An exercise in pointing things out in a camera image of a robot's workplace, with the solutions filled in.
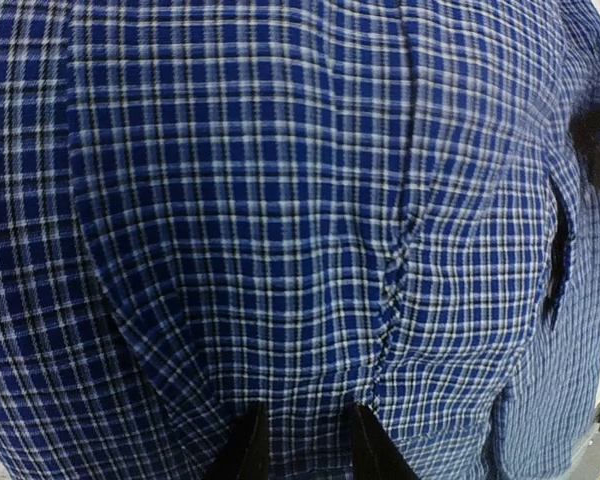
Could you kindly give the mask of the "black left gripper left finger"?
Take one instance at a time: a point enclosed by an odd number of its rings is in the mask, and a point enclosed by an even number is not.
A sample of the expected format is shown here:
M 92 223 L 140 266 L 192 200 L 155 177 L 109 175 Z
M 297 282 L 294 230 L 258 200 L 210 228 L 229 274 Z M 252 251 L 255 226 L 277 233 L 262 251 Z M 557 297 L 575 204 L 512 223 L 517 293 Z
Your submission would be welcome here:
M 267 479 L 269 447 L 267 407 L 264 403 L 256 403 L 234 423 L 226 444 L 207 469 L 207 479 Z

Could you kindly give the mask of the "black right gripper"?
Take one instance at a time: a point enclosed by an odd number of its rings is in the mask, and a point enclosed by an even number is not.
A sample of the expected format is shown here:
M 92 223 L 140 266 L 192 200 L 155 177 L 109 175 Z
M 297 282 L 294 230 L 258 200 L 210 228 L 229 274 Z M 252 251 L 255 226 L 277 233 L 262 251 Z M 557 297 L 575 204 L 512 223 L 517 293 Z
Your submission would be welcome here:
M 570 129 L 575 150 L 586 161 L 588 178 L 600 190 L 600 108 L 577 115 Z

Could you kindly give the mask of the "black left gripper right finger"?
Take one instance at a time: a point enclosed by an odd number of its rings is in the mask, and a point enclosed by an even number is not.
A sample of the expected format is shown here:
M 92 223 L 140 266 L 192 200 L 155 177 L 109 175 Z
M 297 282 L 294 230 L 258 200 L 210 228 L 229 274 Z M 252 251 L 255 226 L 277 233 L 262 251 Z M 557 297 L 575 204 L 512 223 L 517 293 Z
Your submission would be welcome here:
M 366 406 L 351 408 L 353 476 L 358 480 L 417 480 L 379 420 Z

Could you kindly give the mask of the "blue checked shirt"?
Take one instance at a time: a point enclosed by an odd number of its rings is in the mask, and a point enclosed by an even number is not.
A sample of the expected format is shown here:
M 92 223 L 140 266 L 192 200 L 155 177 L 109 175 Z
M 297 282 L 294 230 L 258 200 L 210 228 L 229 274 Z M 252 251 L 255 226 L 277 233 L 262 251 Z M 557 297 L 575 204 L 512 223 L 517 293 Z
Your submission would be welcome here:
M 0 461 L 559 479 L 600 378 L 590 1 L 0 1 Z

